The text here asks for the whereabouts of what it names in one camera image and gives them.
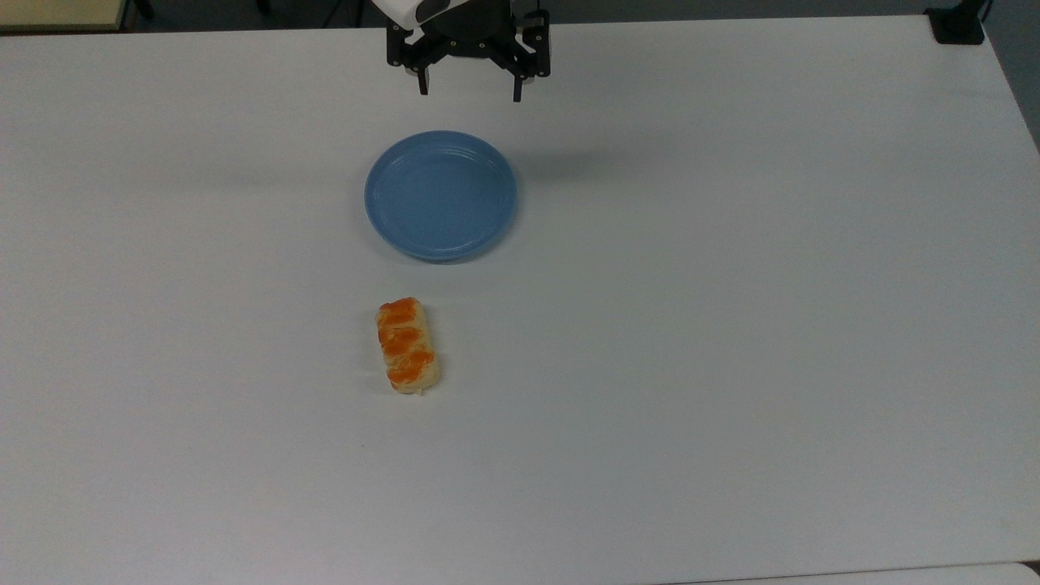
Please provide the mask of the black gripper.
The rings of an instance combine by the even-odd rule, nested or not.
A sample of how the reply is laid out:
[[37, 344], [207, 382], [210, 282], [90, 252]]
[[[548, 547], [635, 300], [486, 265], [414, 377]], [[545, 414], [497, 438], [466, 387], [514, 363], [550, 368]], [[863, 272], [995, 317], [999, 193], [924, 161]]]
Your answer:
[[524, 81], [551, 74], [550, 14], [540, 1], [520, 12], [515, 1], [387, 1], [387, 63], [430, 93], [430, 67], [445, 57], [495, 63], [513, 77], [512, 100]]

